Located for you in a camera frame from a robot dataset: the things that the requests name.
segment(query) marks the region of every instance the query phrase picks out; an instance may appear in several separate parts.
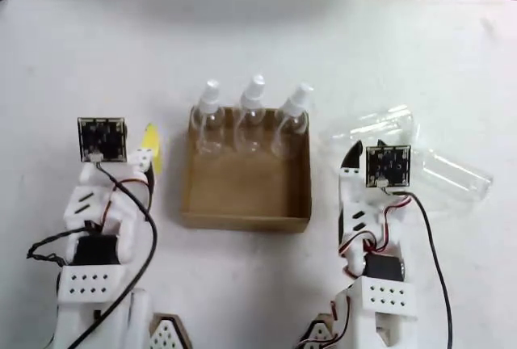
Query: plastic bottle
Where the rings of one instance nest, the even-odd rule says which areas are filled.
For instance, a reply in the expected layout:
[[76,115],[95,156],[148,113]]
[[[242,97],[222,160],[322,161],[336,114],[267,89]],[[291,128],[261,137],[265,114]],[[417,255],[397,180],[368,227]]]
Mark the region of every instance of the plastic bottle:
[[219,82],[210,80],[198,105],[192,109],[191,125],[198,153],[217,156],[225,146],[225,110],[219,106]]
[[300,84],[285,104],[275,113],[275,131],[271,151],[281,159],[292,159],[301,150],[309,126],[307,108],[313,88]]
[[233,109],[233,143],[239,152],[256,153],[262,148],[266,115],[263,93],[264,78],[254,76],[242,93],[240,103]]
[[482,201],[494,181],[485,171],[459,162],[447,154],[419,147],[411,149],[411,171],[417,184],[434,187],[449,199],[464,203]]

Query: white table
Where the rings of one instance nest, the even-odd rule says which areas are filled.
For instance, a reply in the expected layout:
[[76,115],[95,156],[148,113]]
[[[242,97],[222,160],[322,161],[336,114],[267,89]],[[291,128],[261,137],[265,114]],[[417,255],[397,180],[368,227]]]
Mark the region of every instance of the white table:
[[[329,310],[350,280],[335,250],[336,183],[320,172],[316,141],[305,233],[179,224],[189,107],[208,78],[221,81],[231,105],[258,72],[271,106],[302,80],[314,85],[314,137],[331,116],[407,103],[429,142],[493,173],[489,197],[472,213],[431,214],[431,223],[452,298],[454,348],[512,346],[516,62],[517,3],[509,1],[0,3],[0,347],[42,347],[53,332],[58,270],[25,255],[63,227],[81,167],[78,116],[127,117],[130,148],[148,122],[161,129],[158,252],[140,286],[156,310],[181,316],[196,348],[288,348]],[[409,231],[420,347],[445,347],[442,293],[416,211]],[[142,258],[149,240],[142,235]]]

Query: black cable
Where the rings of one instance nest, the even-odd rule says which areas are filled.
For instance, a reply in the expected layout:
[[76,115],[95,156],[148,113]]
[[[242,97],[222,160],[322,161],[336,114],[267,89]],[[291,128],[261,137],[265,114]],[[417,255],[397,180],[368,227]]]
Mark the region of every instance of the black cable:
[[351,298],[347,296],[347,320],[345,321],[345,326],[343,327],[343,330],[340,335],[335,335],[331,339],[315,339],[315,338],[306,338],[302,339],[295,347],[294,349],[298,349],[299,347],[305,347],[305,345],[309,345],[309,347],[315,347],[312,345],[313,343],[321,344],[319,346],[320,349],[324,349],[326,347],[331,347],[338,343],[345,335],[348,329],[348,322],[350,321],[350,311],[351,311]]
[[142,204],[142,202],[139,201],[138,198],[134,196],[122,183],[116,180],[116,178],[105,171],[101,166],[100,163],[97,163],[97,168],[102,171],[114,184],[115,186],[120,189],[123,193],[125,193],[132,202],[135,203],[135,205],[140,209],[142,213],[144,213],[145,220],[149,222],[151,225],[151,230],[153,231],[153,245],[151,246],[151,250],[149,251],[149,255],[147,256],[147,259],[144,261],[144,264],[142,264],[141,269],[137,272],[135,277],[129,282],[129,284],[126,286],[124,291],[119,295],[118,298],[106,309],[104,313],[102,313],[99,318],[95,320],[94,323],[90,325],[88,329],[84,331],[69,347],[68,349],[74,349],[78,347],[91,333],[93,333],[100,325],[103,323],[106,318],[110,316],[111,313],[113,313],[113,310],[117,308],[117,306],[124,300],[124,298],[135,288],[137,285],[138,280],[144,275],[145,270],[147,270],[147,267],[151,263],[151,260],[153,259],[154,252],[156,251],[156,245],[158,244],[158,231],[156,229],[156,224],[154,223],[153,218],[149,214],[149,211],[145,208],[145,206]]
[[414,202],[417,203],[420,211],[423,215],[423,220],[426,223],[427,228],[427,236],[429,237],[429,244],[431,246],[431,252],[433,254],[433,260],[435,261],[436,271],[438,272],[439,282],[442,285],[443,290],[443,299],[445,300],[445,309],[447,310],[447,328],[448,328],[448,337],[447,337],[447,348],[452,349],[452,311],[451,311],[451,303],[449,302],[449,294],[447,292],[447,286],[445,285],[445,280],[443,279],[442,269],[439,267],[438,256],[436,255],[435,242],[433,241],[433,233],[431,231],[431,225],[429,224],[429,218],[427,218],[426,209],[423,208],[422,202],[418,199],[418,197],[409,191],[394,191],[394,196],[410,196],[413,198]]
[[67,230],[65,232],[61,232],[61,233],[55,234],[53,236],[50,236],[48,238],[44,238],[40,242],[36,242],[36,243],[32,244],[31,248],[29,248],[29,251],[27,252],[27,259],[41,260],[44,262],[52,262],[52,263],[57,264],[59,267],[63,267],[64,265],[66,265],[66,261],[62,257],[57,256],[54,253],[35,254],[34,252],[41,246],[44,246],[45,244],[49,244],[50,242],[55,242],[56,240],[58,240],[60,238],[65,238],[72,233],[90,232],[91,230],[93,230],[93,227],[91,225],[86,225],[81,228]]

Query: bottle cap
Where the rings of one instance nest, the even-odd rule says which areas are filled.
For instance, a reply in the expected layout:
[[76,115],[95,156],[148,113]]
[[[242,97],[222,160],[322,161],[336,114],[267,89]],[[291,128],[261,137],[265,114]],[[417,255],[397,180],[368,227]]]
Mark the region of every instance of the bottle cap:
[[250,85],[242,93],[241,105],[248,109],[261,108],[265,85],[264,77],[260,74],[254,76],[250,81]]
[[216,113],[219,108],[219,82],[217,80],[208,80],[201,95],[198,108],[201,113],[212,114]]
[[304,111],[307,111],[310,101],[309,96],[313,90],[309,84],[302,82],[282,106],[282,111],[292,117],[298,117]]

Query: cardboard box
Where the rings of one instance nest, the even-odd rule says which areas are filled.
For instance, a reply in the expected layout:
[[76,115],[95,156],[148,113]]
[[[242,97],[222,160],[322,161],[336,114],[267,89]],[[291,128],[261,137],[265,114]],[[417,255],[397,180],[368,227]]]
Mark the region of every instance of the cardboard box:
[[303,232],[312,199],[309,131],[299,155],[282,161],[269,150],[275,110],[265,117],[265,148],[245,155],[233,147],[233,117],[225,109],[225,149],[217,158],[195,149],[189,125],[182,214],[192,228]]

